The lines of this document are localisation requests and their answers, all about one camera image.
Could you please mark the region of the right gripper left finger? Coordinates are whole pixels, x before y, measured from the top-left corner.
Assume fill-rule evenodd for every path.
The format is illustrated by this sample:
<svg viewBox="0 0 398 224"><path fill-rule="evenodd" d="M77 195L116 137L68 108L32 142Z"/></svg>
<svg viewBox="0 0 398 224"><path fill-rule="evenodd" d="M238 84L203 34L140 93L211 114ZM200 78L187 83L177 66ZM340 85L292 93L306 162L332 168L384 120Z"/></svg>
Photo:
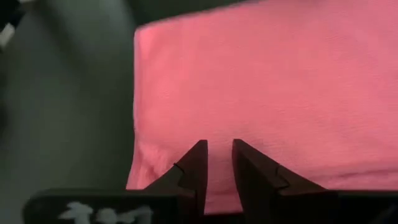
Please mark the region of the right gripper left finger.
<svg viewBox="0 0 398 224"><path fill-rule="evenodd" d="M144 192L176 196L194 215L203 215L208 183L208 141L199 140Z"/></svg>

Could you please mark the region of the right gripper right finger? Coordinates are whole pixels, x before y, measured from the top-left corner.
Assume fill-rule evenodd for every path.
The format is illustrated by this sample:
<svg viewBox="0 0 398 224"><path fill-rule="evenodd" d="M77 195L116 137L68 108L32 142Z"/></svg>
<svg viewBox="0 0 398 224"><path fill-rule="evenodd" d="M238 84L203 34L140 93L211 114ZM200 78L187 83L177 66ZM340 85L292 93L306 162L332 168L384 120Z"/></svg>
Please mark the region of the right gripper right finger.
<svg viewBox="0 0 398 224"><path fill-rule="evenodd" d="M292 172L241 139L233 172L247 224L325 224L326 189Z"/></svg>

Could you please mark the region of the pink microfiber towel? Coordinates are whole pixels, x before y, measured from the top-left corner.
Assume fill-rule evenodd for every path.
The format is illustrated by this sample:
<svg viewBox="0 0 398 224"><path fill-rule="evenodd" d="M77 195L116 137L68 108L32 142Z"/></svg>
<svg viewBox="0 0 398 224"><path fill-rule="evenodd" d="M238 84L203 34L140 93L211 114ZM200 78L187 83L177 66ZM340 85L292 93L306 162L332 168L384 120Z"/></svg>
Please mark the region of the pink microfiber towel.
<svg viewBox="0 0 398 224"><path fill-rule="evenodd" d="M398 0L262 0L134 34L129 189L208 142L207 213L241 210L242 139L330 189L398 189Z"/></svg>

